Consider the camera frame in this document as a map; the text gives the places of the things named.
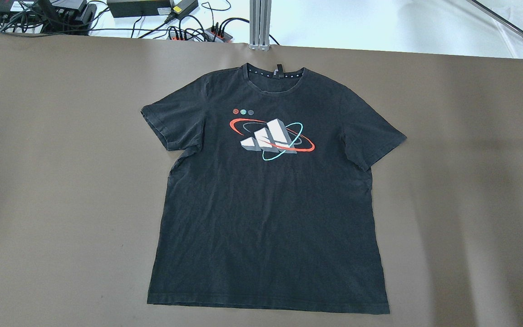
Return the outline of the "black graphic t-shirt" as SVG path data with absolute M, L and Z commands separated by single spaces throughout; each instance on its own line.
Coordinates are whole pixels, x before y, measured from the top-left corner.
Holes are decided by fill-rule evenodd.
M 390 313 L 371 169 L 406 137 L 355 92 L 247 63 L 141 114 L 181 152 L 148 304 Z

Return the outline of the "orange power strip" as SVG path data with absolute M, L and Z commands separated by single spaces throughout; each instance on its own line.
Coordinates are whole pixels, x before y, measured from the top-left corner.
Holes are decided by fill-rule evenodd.
M 222 31 L 213 32 L 209 29 L 181 29 L 171 26 L 164 37 L 168 40 L 199 41 L 208 43 L 231 43 L 234 37 Z

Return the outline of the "black power adapter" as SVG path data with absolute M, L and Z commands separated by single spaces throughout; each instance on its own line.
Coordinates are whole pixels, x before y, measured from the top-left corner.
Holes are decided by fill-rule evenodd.
M 174 6 L 172 0 L 106 0 L 114 18 L 167 16 Z

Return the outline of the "aluminium frame post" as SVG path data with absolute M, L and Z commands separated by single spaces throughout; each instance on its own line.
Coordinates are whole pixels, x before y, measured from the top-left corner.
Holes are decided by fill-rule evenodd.
M 268 51 L 270 49 L 271 0 L 250 0 L 249 48 Z

